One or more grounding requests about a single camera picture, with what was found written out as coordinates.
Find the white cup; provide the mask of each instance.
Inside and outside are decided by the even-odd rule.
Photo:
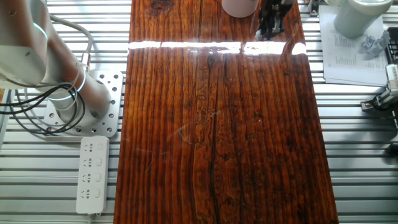
[[[259,0],[222,0],[223,9],[226,13],[233,17],[246,17],[253,14]]]
[[[335,18],[337,31],[347,38],[361,36],[393,0],[346,0]]]

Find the white power strip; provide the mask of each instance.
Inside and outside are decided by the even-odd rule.
[[[81,140],[76,198],[77,213],[94,214],[105,210],[108,157],[109,139],[107,137],[85,137]]]

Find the power switch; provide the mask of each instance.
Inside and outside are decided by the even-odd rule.
[[[99,182],[101,180],[101,174],[96,174],[94,179],[95,181]]]
[[[100,166],[102,164],[102,159],[97,159],[96,164],[97,164],[97,166]]]

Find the glossy varnished wood surface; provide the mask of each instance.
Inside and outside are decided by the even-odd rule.
[[[297,5],[252,43],[220,2],[132,2],[114,222],[337,223]]]

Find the metal mounting plate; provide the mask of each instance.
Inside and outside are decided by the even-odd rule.
[[[120,109],[120,100],[122,95],[123,86],[123,74],[121,72],[114,71],[90,71],[91,77],[104,83],[109,90],[111,95],[111,103],[109,105],[108,112],[104,117],[98,120],[90,126],[79,126],[72,128],[71,130],[59,134],[62,136],[106,136],[108,138],[114,136],[118,131],[118,118]],[[49,124],[64,124],[59,118],[54,105],[49,101],[45,110],[44,121]]]

